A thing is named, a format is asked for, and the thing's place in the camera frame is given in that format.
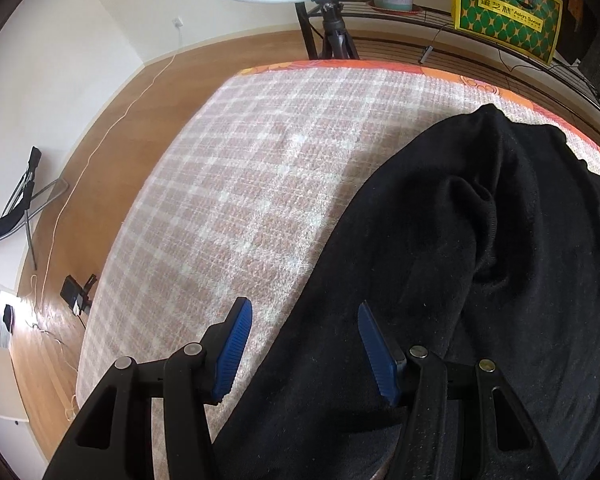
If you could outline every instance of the black clamp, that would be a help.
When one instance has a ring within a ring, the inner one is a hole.
[[[558,480],[558,471],[524,406],[489,359],[444,362],[420,345],[403,352],[368,304],[358,329],[378,389],[392,406],[409,406],[386,480],[440,476],[446,408],[460,400],[453,478]]]
[[[78,412],[43,480],[153,480],[151,401],[160,397],[170,478],[217,480],[204,405],[219,404],[231,390],[252,315],[251,302],[237,298],[222,323],[168,359],[117,359]]]
[[[97,281],[98,279],[95,274],[89,276],[89,279],[84,286],[81,286],[71,275],[64,279],[62,289],[60,290],[60,297],[66,301],[67,305],[69,305],[74,316],[80,316],[86,308],[91,308],[93,301],[89,299],[89,293],[91,287]]]

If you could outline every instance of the tripod leg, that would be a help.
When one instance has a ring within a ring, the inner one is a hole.
[[[349,53],[345,45],[346,38],[342,33],[331,34],[329,41],[333,49],[333,59],[349,59]]]
[[[353,38],[349,34],[349,31],[345,32],[345,35],[347,50],[349,51],[349,59],[360,59],[358,51],[356,50],[356,44],[353,43]]]
[[[322,39],[322,54],[320,55],[320,59],[333,59],[333,49],[331,47],[330,37],[326,34]]]

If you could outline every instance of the shelf rack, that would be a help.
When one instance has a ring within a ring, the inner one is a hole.
[[[519,52],[513,50],[512,48],[507,48],[505,46],[501,46],[493,41],[489,41],[487,39],[480,38],[478,36],[474,36],[473,34],[469,34],[462,30],[456,30],[454,28],[453,19],[449,12],[445,12],[443,10],[431,9],[430,7],[420,6],[422,9],[421,12],[417,12],[414,14],[407,15],[396,15],[384,13],[378,10],[375,10],[368,4],[368,0],[339,0],[342,4],[341,14],[343,18],[366,18],[370,20],[383,20],[387,22],[399,22],[399,23],[409,23],[410,25],[419,25],[421,27],[430,28],[436,31],[435,37],[440,33],[445,34],[456,34],[458,36],[462,36],[464,38],[469,38],[472,41],[477,41],[481,44],[484,44],[488,47],[494,48],[500,52],[506,52],[508,55],[513,56],[520,61],[525,63],[525,66],[531,68],[532,70],[538,70],[540,72],[544,72],[545,74],[553,77],[557,82],[571,89],[577,95],[579,95],[590,107],[593,108],[594,113],[598,113],[600,115],[600,94],[596,91],[595,88],[587,81],[587,79],[572,66],[566,65],[558,59],[552,61],[550,66],[547,66],[529,56],[525,56],[524,54],[520,54]],[[315,38],[314,31],[318,32],[315,26],[311,23],[312,18],[321,18],[322,15],[320,13],[320,5],[316,5],[314,8],[309,11],[306,10],[305,4],[296,4],[296,12],[298,14],[298,21],[300,23],[300,27],[302,30],[302,35],[304,37],[304,44],[307,49],[307,54],[309,55],[309,59],[318,59],[318,54],[315,46]],[[404,48],[405,52],[408,52],[411,49],[411,56],[405,55],[404,60],[408,60],[410,62],[419,62],[420,56],[422,54],[423,46],[422,44],[414,44],[408,43],[405,41],[397,41],[397,40],[388,40],[383,38],[365,38],[365,37],[353,37],[356,42],[356,46],[358,49],[364,53],[364,49],[360,49],[358,42],[361,43],[376,43],[376,44],[385,44],[391,45],[394,48]],[[530,83],[527,79],[520,78],[514,74],[513,70],[510,67],[502,62],[502,67],[506,69],[502,70],[493,66],[492,64],[487,64],[480,62],[478,60],[469,59],[465,56],[457,54],[455,52],[450,52],[447,50],[440,49],[439,47],[433,46],[433,51],[439,54],[443,54],[445,56],[450,56],[464,62],[471,63],[474,66],[482,67],[484,69],[488,69],[491,72],[499,73],[501,76],[501,81],[485,81],[492,84],[500,84],[502,85],[502,81],[511,88],[515,90],[520,89],[520,85],[529,86]],[[593,123],[589,116],[584,116],[581,112],[575,110],[567,104],[561,102],[558,96],[551,94],[550,92],[545,91],[541,88],[533,87],[533,90],[539,95],[543,96],[545,99],[549,99],[559,107],[568,111],[568,113],[573,116],[579,118],[581,122],[586,124],[589,128],[595,131],[598,136],[600,136],[600,127]]]

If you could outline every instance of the black cloth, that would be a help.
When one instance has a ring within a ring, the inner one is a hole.
[[[2,322],[7,327],[9,333],[13,328],[13,307],[9,304],[4,306],[4,314],[2,314]]]
[[[216,438],[223,478],[367,480],[391,453],[363,300],[403,348],[493,359],[562,478],[599,462],[600,176],[559,129],[486,105],[369,178]]]
[[[24,216],[24,212],[29,209],[31,205],[31,197],[33,194],[33,180],[27,182],[22,192],[22,198],[18,204],[7,213],[5,216],[0,218],[0,236],[7,234],[11,231]]]

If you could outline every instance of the white wall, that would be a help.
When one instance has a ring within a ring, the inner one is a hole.
[[[99,0],[24,0],[0,32],[0,213],[42,150],[39,187],[70,152],[141,59]],[[24,230],[0,242],[0,285],[15,290]]]
[[[293,4],[231,0],[100,0],[143,61],[177,48],[171,20],[182,18],[184,45],[261,27],[295,26]]]

